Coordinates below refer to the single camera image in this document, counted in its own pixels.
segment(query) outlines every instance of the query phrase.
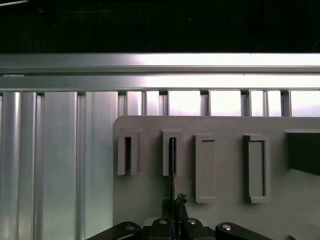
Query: vertical metal bar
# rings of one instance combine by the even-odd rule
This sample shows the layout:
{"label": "vertical metal bar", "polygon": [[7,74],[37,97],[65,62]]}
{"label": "vertical metal bar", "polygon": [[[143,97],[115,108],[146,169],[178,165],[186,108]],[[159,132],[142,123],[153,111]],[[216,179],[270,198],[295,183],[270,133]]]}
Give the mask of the vertical metal bar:
{"label": "vertical metal bar", "polygon": [[42,239],[74,239],[77,94],[44,95]]}
{"label": "vertical metal bar", "polygon": [[201,116],[209,116],[209,93],[201,94]]}
{"label": "vertical metal bar", "polygon": [[85,239],[112,226],[117,92],[85,95]]}
{"label": "vertical metal bar", "polygon": [[148,116],[159,115],[159,91],[145,92],[145,114]]}
{"label": "vertical metal bar", "polygon": [[21,96],[18,239],[33,239],[37,94]]}
{"label": "vertical metal bar", "polygon": [[264,114],[264,92],[252,90],[249,92],[249,116],[263,117]]}
{"label": "vertical metal bar", "polygon": [[170,116],[200,116],[200,91],[169,91]]}
{"label": "vertical metal bar", "polygon": [[75,239],[85,239],[86,96],[77,97]]}
{"label": "vertical metal bar", "polygon": [[265,91],[265,112],[268,117],[281,117],[281,92]]}
{"label": "vertical metal bar", "polygon": [[0,239],[18,238],[21,93],[2,99],[0,166]]}
{"label": "vertical metal bar", "polygon": [[320,117],[320,91],[290,91],[292,117]]}
{"label": "vertical metal bar", "polygon": [[141,91],[128,91],[126,93],[126,114],[143,115],[143,95]]}
{"label": "vertical metal bar", "polygon": [[210,116],[241,116],[241,92],[211,90]]}
{"label": "vertical metal bar", "polygon": [[159,115],[168,116],[168,94],[159,95]]}
{"label": "vertical metal bar", "polygon": [[123,115],[127,115],[127,96],[126,95],[118,95],[118,117]]}
{"label": "vertical metal bar", "polygon": [[36,96],[35,150],[33,178],[33,240],[42,240],[44,205],[44,127],[45,98]]}
{"label": "vertical metal bar", "polygon": [[282,94],[282,115],[284,117],[291,117],[291,91],[285,91]]}
{"label": "vertical metal bar", "polygon": [[249,109],[249,115],[252,117],[281,117],[280,91],[251,90]]}

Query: metal wall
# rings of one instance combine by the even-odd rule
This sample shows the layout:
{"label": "metal wall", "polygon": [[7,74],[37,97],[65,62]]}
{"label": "metal wall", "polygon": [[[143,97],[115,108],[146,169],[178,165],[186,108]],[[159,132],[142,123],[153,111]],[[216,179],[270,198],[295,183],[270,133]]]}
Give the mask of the metal wall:
{"label": "metal wall", "polygon": [[[25,74],[0,77],[1,240],[84,240],[112,225],[113,124],[119,116],[320,117],[314,73],[266,74],[262,68],[252,75],[220,74],[209,61],[211,70],[202,75],[195,68],[196,74],[184,75],[169,68],[162,68],[166,74],[103,75],[94,64],[75,75],[79,66],[66,56],[65,68],[52,56],[55,69],[41,66],[41,57],[25,68],[14,58],[0,56],[3,73]],[[142,67],[154,56],[146,58]],[[161,59],[158,65],[166,63]],[[239,71],[227,63],[226,71]],[[172,63],[173,71],[188,65],[194,66]],[[295,72],[299,66],[292,65]],[[112,67],[121,72],[124,66]]]}

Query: bolt head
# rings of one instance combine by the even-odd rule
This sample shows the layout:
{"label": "bolt head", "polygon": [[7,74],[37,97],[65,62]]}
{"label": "bolt head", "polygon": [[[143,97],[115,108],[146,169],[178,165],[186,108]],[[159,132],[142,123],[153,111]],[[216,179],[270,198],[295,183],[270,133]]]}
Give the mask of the bolt head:
{"label": "bolt head", "polygon": [[232,229],[229,225],[223,225],[222,228],[226,231],[230,231]]}
{"label": "bolt head", "polygon": [[125,230],[128,230],[128,231],[131,231],[131,230],[133,230],[133,229],[135,229],[135,227],[132,226],[132,225],[128,225],[128,226],[125,228]]}
{"label": "bolt head", "polygon": [[188,224],[191,224],[191,225],[194,225],[194,224],[196,224],[197,222],[196,222],[196,220],[194,220],[194,219],[189,219],[188,220]]}

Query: rectangular slot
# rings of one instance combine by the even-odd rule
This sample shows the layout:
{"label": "rectangular slot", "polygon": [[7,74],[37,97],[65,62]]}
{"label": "rectangular slot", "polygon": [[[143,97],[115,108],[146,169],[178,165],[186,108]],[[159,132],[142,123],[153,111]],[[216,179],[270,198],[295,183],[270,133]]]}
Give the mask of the rectangular slot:
{"label": "rectangular slot", "polygon": [[211,134],[195,137],[195,201],[215,201],[215,139]]}
{"label": "rectangular slot", "polygon": [[270,142],[261,134],[244,135],[245,200],[249,203],[270,201]]}
{"label": "rectangular slot", "polygon": [[124,167],[126,172],[131,169],[131,137],[124,138]]}
{"label": "rectangular slot", "polygon": [[254,141],[249,144],[249,189],[250,195],[264,197],[264,146],[261,141]]}
{"label": "rectangular slot", "polygon": [[163,169],[162,174],[163,176],[169,176],[170,172],[170,139],[175,139],[175,175],[181,176],[182,175],[182,132],[181,129],[164,129],[162,130],[163,139],[162,139],[162,151],[163,151]]}
{"label": "rectangular slot", "polygon": [[118,136],[118,175],[137,175],[141,170],[139,163],[139,132],[140,129],[120,131]]}

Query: gray panel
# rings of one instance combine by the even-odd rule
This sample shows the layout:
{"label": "gray panel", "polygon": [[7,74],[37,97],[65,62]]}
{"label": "gray panel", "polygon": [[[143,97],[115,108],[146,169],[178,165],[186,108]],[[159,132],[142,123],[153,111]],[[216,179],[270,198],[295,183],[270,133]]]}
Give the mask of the gray panel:
{"label": "gray panel", "polygon": [[143,115],[143,94],[141,91],[128,91],[126,93],[126,114]]}
{"label": "gray panel", "polygon": [[85,239],[113,224],[113,126],[117,92],[85,95]]}
{"label": "gray panel", "polygon": [[320,91],[291,91],[292,117],[320,117]]}
{"label": "gray panel", "polygon": [[169,91],[170,116],[200,116],[200,91]]}
{"label": "gray panel", "polygon": [[42,239],[75,238],[77,94],[44,95]]}
{"label": "gray panel", "polygon": [[270,139],[262,134],[244,134],[245,200],[270,201]]}
{"label": "gray panel", "polygon": [[249,109],[249,115],[252,117],[281,117],[280,91],[251,90]]}
{"label": "gray panel", "polygon": [[195,201],[214,202],[215,194],[215,139],[211,134],[195,136]]}
{"label": "gray panel", "polygon": [[22,93],[18,239],[33,239],[37,94]]}
{"label": "gray panel", "polygon": [[18,237],[21,93],[4,92],[1,114],[0,239]]}
{"label": "gray panel", "polygon": [[[143,224],[146,219],[161,215],[161,200],[168,196],[169,187],[168,177],[162,176],[161,172],[161,129],[169,124],[182,129],[183,168],[182,175],[175,178],[174,186],[176,193],[187,194],[186,208],[189,216],[204,219],[211,228],[221,222],[232,222],[274,240],[283,240],[285,235],[318,240],[320,179],[309,173],[288,169],[284,131],[284,129],[316,130],[319,128],[319,120],[314,117],[123,116],[118,118],[115,122],[115,139],[122,128],[143,127],[148,131],[143,131],[140,135],[144,146],[140,156],[144,161],[143,170],[137,176],[115,177],[114,214],[117,223],[134,220]],[[214,163],[216,179],[214,204],[196,204],[195,199],[194,144],[195,135],[202,133],[213,134],[215,138],[214,151],[217,157]],[[270,203],[253,205],[244,201],[245,133],[260,133],[270,137],[269,179],[272,190]],[[261,137],[255,139],[258,143],[264,141]],[[207,152],[211,151],[211,147],[206,148]],[[251,152],[259,157],[261,156],[259,153],[262,153],[261,144],[258,147],[257,151]],[[256,166],[255,170],[262,172],[262,164],[255,165],[255,163],[252,167]],[[261,188],[258,190],[260,192],[255,193],[257,197],[261,193]],[[126,204],[128,196],[131,195],[135,198],[131,198],[130,204]]]}
{"label": "gray panel", "polygon": [[210,116],[241,116],[240,91],[209,91]]}
{"label": "gray panel", "polygon": [[318,72],[319,54],[5,54],[0,72]]}
{"label": "gray panel", "polygon": [[88,92],[174,90],[310,90],[320,89],[317,75],[291,74],[166,74],[107,76],[3,76],[3,91]]}
{"label": "gray panel", "polygon": [[159,91],[145,92],[145,115],[158,116],[159,115]]}

